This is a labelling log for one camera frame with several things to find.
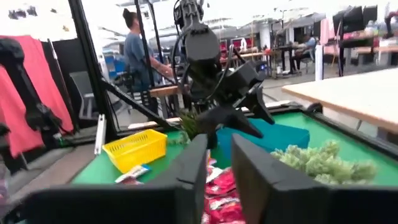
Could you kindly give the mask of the silver corner bracket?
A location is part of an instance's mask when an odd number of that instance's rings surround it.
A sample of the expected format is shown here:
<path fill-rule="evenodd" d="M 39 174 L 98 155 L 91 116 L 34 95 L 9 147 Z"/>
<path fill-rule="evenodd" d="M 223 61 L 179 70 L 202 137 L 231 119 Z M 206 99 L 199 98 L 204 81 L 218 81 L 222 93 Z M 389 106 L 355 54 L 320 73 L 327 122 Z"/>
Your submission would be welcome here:
<path fill-rule="evenodd" d="M 100 114 L 98 116 L 94 155 L 98 156 L 101 154 L 102 147 L 105 143 L 105 137 L 106 137 L 106 117 L 104 114 Z"/>

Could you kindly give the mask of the person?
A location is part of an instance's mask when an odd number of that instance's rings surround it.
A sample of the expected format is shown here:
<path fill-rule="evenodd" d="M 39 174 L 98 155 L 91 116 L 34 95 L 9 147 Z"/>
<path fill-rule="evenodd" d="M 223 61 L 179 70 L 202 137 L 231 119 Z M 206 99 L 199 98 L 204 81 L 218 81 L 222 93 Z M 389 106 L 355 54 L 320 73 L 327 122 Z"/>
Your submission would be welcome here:
<path fill-rule="evenodd" d="M 294 56 L 290 60 L 292 70 L 298 72 L 300 70 L 300 64 L 303 59 L 311 59 L 314 54 L 315 47 L 317 45 L 317 40 L 312 34 L 305 34 L 303 37 L 303 42 L 301 44 L 296 44 Z"/>
<path fill-rule="evenodd" d="M 161 81 L 161 75 L 172 78 L 172 69 L 155 59 L 152 49 L 147 46 L 150 63 L 146 62 L 146 53 L 141 38 L 141 28 L 136 12 L 123 10 L 123 18 L 129 29 L 124 41 L 124 60 L 129 72 L 133 74 L 134 86 L 140 91 L 152 86 L 149 70 L 152 71 L 154 86 Z"/>

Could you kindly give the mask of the pink cloth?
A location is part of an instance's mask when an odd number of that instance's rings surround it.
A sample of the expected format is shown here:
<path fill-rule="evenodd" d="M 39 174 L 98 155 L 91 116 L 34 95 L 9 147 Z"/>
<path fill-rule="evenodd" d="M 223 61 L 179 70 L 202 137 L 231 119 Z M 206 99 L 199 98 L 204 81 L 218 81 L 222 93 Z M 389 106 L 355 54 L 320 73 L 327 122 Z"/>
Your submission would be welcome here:
<path fill-rule="evenodd" d="M 17 40 L 23 48 L 25 69 L 41 101 L 62 120 L 64 129 L 73 130 L 72 119 L 53 80 L 42 42 L 29 35 L 12 38 Z M 25 120 L 25 106 L 2 66 L 0 66 L 0 122 L 5 123 L 11 130 L 6 139 L 12 157 L 16 158 L 22 152 L 44 145 L 40 133 L 31 130 L 28 126 Z"/>

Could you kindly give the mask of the grey chair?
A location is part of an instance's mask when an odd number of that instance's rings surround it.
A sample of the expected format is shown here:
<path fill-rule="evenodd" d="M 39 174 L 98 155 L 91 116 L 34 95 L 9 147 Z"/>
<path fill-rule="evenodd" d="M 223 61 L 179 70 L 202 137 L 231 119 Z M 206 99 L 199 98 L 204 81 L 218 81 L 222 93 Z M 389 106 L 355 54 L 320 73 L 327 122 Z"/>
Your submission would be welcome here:
<path fill-rule="evenodd" d="M 86 71 L 72 72 L 69 74 L 72 87 L 75 111 L 79 119 L 94 120 L 98 117 L 95 97 L 91 86 L 89 74 Z"/>

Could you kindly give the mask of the white blue Hershey's bar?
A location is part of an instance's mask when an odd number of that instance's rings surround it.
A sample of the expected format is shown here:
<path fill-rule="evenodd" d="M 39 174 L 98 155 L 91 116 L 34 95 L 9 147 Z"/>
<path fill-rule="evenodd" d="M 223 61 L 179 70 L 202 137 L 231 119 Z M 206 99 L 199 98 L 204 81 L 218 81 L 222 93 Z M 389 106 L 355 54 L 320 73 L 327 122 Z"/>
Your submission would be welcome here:
<path fill-rule="evenodd" d="M 133 167 L 130 171 L 119 176 L 115 183 L 121 184 L 129 181 L 136 182 L 137 178 L 149 172 L 151 168 L 147 165 L 140 165 Z"/>

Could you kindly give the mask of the green table mat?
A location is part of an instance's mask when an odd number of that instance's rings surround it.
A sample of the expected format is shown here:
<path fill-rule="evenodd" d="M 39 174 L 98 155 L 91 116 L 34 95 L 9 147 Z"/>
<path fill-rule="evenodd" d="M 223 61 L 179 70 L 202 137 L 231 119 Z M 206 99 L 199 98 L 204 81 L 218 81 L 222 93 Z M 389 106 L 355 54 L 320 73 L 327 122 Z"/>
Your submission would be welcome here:
<path fill-rule="evenodd" d="M 340 157 L 346 161 L 372 160 L 377 165 L 377 176 L 373 183 L 398 185 L 398 161 L 377 152 L 374 146 L 317 121 L 301 112 L 282 113 L 274 116 L 278 124 L 307 129 L 310 133 L 310 147 L 318 147 L 325 141 L 336 140 L 340 145 Z M 107 154 L 102 153 L 91 161 L 72 179 L 73 184 L 113 184 L 121 175 L 113 166 Z"/>

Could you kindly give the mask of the dark green potted artificial plant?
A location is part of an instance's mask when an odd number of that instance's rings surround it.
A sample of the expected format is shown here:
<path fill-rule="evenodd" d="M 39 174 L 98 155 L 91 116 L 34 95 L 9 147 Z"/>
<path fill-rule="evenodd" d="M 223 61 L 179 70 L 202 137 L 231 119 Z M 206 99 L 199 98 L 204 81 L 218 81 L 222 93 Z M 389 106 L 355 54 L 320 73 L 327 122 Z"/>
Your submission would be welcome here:
<path fill-rule="evenodd" d="M 186 146 L 199 134 L 205 131 L 199 127 L 198 112 L 195 109 L 183 109 L 180 111 L 178 122 L 169 122 L 173 128 L 177 128 L 180 134 L 175 139 L 167 138 L 167 144 Z"/>

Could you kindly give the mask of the dark blue plastic bin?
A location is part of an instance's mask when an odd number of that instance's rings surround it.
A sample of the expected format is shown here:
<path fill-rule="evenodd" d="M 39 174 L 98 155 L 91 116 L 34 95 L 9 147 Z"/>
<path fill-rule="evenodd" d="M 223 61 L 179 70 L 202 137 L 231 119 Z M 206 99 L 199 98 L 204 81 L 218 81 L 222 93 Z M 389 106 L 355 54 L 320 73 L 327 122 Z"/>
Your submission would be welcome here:
<path fill-rule="evenodd" d="M 272 152 L 274 149 L 285 150 L 289 145 L 296 145 L 300 148 L 308 147 L 310 133 L 307 129 L 295 128 L 277 123 L 268 124 L 264 120 L 256 118 L 249 118 L 249 121 L 262 132 L 263 138 L 257 138 L 231 128 L 221 128 L 217 130 L 216 134 L 219 147 L 225 158 L 231 159 L 232 134 L 241 135 L 267 152 Z"/>

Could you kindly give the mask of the light wooden desk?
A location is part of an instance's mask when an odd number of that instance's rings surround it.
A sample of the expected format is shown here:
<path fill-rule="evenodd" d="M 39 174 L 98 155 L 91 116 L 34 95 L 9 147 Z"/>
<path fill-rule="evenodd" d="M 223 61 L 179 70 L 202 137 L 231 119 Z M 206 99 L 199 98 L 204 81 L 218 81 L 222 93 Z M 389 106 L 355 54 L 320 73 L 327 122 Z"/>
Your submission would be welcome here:
<path fill-rule="evenodd" d="M 398 68 L 285 85 L 282 91 L 398 134 Z"/>

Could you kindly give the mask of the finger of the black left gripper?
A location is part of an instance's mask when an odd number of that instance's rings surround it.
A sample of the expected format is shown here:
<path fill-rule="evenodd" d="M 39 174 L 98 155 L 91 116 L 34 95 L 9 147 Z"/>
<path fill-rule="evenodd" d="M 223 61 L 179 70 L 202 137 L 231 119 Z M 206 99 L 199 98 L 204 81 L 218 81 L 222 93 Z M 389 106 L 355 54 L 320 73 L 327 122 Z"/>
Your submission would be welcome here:
<path fill-rule="evenodd" d="M 261 85 L 254 86 L 250 92 L 246 94 L 243 106 L 252 112 L 256 118 L 261 118 L 269 124 L 274 124 L 275 121 L 263 100 L 262 89 L 263 87 Z"/>
<path fill-rule="evenodd" d="M 260 130 L 249 122 L 241 110 L 233 107 L 215 107 L 197 116 L 197 131 L 199 134 L 206 134 L 207 149 L 217 147 L 216 130 L 219 125 L 237 129 L 257 138 L 263 137 Z"/>

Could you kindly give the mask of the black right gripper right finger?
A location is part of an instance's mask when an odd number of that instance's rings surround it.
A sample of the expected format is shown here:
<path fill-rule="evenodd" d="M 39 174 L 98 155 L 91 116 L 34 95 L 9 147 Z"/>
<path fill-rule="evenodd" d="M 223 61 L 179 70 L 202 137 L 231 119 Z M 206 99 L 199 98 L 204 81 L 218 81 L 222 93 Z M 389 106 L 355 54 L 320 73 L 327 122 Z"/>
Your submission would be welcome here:
<path fill-rule="evenodd" d="M 238 134 L 231 159 L 246 224 L 328 224 L 325 185 Z"/>

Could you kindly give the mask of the yellow plastic basket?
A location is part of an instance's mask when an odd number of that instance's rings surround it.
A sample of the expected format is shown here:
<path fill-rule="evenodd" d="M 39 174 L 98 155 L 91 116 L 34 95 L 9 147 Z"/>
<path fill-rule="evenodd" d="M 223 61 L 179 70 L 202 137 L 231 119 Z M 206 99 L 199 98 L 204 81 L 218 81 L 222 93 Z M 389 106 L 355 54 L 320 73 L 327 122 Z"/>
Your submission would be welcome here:
<path fill-rule="evenodd" d="M 147 129 L 103 145 L 113 165 L 123 174 L 166 155 L 167 135 Z"/>

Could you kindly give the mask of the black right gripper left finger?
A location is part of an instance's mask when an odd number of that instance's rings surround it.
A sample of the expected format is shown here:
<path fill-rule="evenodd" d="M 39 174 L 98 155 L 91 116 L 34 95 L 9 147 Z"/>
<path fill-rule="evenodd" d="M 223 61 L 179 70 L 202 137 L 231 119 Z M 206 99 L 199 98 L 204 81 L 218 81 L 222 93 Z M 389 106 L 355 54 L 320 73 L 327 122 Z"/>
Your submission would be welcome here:
<path fill-rule="evenodd" d="M 150 188 L 145 224 L 201 224 L 207 175 L 207 136 L 197 135 Z"/>

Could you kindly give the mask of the wooden background workbench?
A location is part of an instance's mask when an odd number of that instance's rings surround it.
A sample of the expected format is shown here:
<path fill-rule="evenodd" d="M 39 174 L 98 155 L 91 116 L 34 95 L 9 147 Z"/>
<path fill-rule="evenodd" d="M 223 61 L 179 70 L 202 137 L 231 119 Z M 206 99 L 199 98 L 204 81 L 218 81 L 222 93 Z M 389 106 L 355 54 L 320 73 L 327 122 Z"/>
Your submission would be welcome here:
<path fill-rule="evenodd" d="M 176 118 L 180 111 L 180 99 L 183 99 L 182 91 L 177 85 L 156 86 L 149 91 L 151 97 L 157 98 L 160 103 L 162 116 Z"/>

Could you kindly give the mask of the white cylinder roll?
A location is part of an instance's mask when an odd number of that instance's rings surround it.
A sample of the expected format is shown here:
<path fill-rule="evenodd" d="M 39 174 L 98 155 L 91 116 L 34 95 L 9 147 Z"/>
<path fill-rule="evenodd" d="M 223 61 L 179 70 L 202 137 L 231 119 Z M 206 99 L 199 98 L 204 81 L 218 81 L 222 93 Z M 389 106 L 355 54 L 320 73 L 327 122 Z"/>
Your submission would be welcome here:
<path fill-rule="evenodd" d="M 315 80 L 323 80 L 323 46 L 317 45 L 315 47 Z"/>

